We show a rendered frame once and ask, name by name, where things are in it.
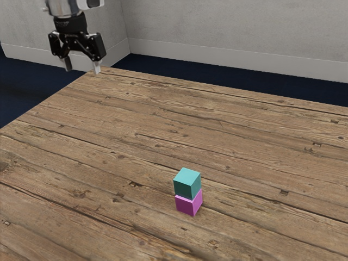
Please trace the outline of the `teal cube block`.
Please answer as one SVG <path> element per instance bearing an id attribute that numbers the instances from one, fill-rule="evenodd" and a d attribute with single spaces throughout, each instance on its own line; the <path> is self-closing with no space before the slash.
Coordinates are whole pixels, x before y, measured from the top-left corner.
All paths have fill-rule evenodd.
<path id="1" fill-rule="evenodd" d="M 201 189 L 201 174 L 183 167 L 173 179 L 173 186 L 176 195 L 192 200 Z"/>

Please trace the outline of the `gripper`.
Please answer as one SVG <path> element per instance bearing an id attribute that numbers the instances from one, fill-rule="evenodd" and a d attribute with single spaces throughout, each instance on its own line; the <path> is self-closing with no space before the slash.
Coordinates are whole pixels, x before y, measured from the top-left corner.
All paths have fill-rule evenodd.
<path id="1" fill-rule="evenodd" d="M 87 22 L 84 13 L 68 18 L 53 18 L 56 30 L 49 33 L 48 39 L 51 53 L 60 58 L 65 65 L 65 70 L 72 70 L 70 52 L 70 40 L 63 39 L 61 45 L 60 34 L 73 35 L 72 49 L 84 53 L 92 62 L 94 73 L 101 71 L 102 59 L 107 55 L 104 42 L 100 33 L 88 34 Z"/>

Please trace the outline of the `magenta cube block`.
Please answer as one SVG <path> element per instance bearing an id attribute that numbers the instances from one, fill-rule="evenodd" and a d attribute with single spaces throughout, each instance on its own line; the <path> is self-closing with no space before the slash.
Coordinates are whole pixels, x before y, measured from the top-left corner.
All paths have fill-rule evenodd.
<path id="1" fill-rule="evenodd" d="M 176 209 L 184 214 L 195 216 L 203 203 L 202 189 L 190 200 L 188 198 L 175 195 Z"/>

